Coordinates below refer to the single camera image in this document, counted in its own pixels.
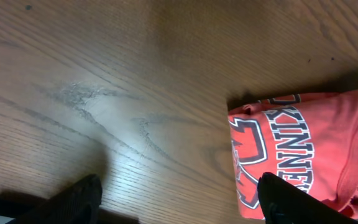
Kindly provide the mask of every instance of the wooden surface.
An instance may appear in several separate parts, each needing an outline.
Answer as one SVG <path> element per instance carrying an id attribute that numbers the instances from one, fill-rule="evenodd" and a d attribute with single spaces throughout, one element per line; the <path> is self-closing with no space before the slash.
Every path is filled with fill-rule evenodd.
<path id="1" fill-rule="evenodd" d="M 237 212 L 228 100 L 348 73 L 358 0 L 0 0 L 0 192 L 95 172 L 143 223 L 263 223 Z"/>

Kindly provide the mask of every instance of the red shirt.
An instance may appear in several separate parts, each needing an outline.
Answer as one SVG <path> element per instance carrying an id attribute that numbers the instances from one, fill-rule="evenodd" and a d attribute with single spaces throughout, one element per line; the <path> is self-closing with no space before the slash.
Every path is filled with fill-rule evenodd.
<path id="1" fill-rule="evenodd" d="M 229 112 L 240 213 L 263 219 L 257 181 L 272 172 L 358 218 L 358 90 L 262 100 Z"/>

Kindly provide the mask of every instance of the red fabric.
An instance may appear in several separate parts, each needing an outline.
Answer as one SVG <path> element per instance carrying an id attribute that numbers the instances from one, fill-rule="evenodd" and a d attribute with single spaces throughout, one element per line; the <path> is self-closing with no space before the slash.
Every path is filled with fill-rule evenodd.
<path id="1" fill-rule="evenodd" d="M 272 172 L 358 218 L 358 90 L 262 100 L 229 112 L 239 209 L 263 219 L 257 180 Z"/>

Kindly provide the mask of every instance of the folded shirt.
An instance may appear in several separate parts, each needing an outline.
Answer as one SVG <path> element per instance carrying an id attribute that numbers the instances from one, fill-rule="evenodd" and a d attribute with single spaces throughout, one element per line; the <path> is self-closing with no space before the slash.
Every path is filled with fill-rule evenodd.
<path id="1" fill-rule="evenodd" d="M 358 218 L 358 90 L 262 100 L 229 112 L 239 210 L 263 219 L 257 183 L 272 172 Z"/>

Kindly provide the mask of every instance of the folded red jersey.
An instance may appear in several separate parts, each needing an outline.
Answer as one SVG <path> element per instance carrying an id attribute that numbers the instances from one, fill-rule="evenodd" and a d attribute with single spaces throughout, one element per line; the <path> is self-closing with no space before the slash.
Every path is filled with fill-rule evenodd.
<path id="1" fill-rule="evenodd" d="M 358 90 L 262 100 L 229 112 L 239 210 L 263 219 L 257 183 L 272 172 L 358 218 Z"/>

